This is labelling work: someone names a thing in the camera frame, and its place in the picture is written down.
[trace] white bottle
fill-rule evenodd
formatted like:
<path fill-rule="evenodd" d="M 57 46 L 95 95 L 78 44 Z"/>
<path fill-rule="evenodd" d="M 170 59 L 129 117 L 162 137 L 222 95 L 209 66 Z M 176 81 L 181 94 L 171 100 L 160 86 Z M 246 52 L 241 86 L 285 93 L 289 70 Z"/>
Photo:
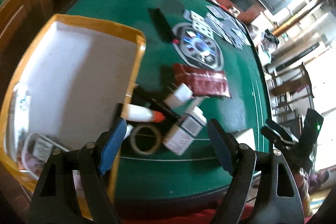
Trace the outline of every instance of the white bottle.
<path fill-rule="evenodd" d="M 164 102 L 170 108 L 175 108 L 184 105 L 192 96 L 193 92 L 186 84 L 182 83 L 174 93 L 168 95 Z"/>
<path fill-rule="evenodd" d="M 166 118 L 159 111 L 131 104 L 126 105 L 126 115 L 125 120 L 132 122 L 162 122 Z"/>

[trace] green felt table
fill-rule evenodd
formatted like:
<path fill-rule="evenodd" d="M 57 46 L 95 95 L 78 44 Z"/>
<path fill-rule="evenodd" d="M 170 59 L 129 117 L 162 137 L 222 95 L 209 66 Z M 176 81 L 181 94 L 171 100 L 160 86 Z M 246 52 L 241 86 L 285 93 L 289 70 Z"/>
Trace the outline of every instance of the green felt table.
<path fill-rule="evenodd" d="M 187 22 L 182 17 L 184 9 L 205 16 L 206 5 L 209 5 L 207 0 L 77 0 L 67 14 L 111 20 L 141 30 L 146 36 L 147 48 L 136 82 L 162 99 L 169 93 L 167 86 L 174 82 L 172 64 L 184 62 L 169 39 L 164 39 L 155 28 L 148 9 L 159 7 L 174 26 Z M 215 40 L 223 52 L 232 98 L 210 98 L 200 108 L 208 120 L 218 119 L 227 132 L 253 128 L 256 149 L 268 152 L 268 141 L 260 129 L 270 117 L 270 105 L 256 52 L 251 46 L 238 50 L 217 35 Z M 163 145 L 154 155 L 140 156 L 124 145 L 115 198 L 183 198 L 215 191 L 230 181 L 231 176 L 221 168 L 204 129 L 182 156 Z"/>

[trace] red package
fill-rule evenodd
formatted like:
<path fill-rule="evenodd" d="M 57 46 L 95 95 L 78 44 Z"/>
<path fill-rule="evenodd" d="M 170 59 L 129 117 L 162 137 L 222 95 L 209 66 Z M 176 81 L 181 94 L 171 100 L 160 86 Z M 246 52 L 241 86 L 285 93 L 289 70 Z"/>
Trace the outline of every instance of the red package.
<path fill-rule="evenodd" d="M 186 84 L 194 96 L 226 96 L 231 98 L 224 71 L 198 69 L 175 63 L 173 65 L 176 85 Z"/>

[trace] metal screw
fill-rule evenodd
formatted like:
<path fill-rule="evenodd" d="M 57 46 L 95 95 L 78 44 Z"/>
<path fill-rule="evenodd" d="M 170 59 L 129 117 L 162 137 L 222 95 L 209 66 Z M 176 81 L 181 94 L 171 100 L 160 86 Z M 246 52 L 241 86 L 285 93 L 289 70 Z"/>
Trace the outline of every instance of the metal screw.
<path fill-rule="evenodd" d="M 243 150 L 246 150 L 246 149 L 248 149 L 249 147 L 247 146 L 247 144 L 241 143 L 241 144 L 239 144 L 239 148 L 240 148 L 240 149 L 243 149 Z"/>
<path fill-rule="evenodd" d="M 273 150 L 273 153 L 277 156 L 280 156 L 281 155 L 281 151 L 279 149 L 274 149 Z"/>
<path fill-rule="evenodd" d="M 53 155 L 58 155 L 59 153 L 61 153 L 61 150 L 59 148 L 55 148 L 53 151 L 52 151 L 52 154 Z"/>
<path fill-rule="evenodd" d="M 86 148 L 87 148 L 87 149 L 92 149 L 92 148 L 94 148 L 95 146 L 96 146 L 96 143 L 94 143 L 94 142 L 89 142 L 89 143 L 86 144 Z"/>

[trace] red cloth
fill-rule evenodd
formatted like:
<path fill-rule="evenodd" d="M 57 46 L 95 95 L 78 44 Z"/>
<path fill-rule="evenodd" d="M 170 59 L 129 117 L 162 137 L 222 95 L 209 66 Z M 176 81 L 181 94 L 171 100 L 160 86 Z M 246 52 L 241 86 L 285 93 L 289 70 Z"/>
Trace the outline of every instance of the red cloth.
<path fill-rule="evenodd" d="M 253 207 L 245 205 L 241 219 L 247 218 L 252 213 Z M 171 219 L 161 220 L 123 220 L 123 224 L 209 224 L 215 215 L 216 210 L 203 210 L 200 213 L 193 214 L 187 217 L 174 217 Z M 305 218 L 304 222 L 307 223 L 310 217 Z"/>

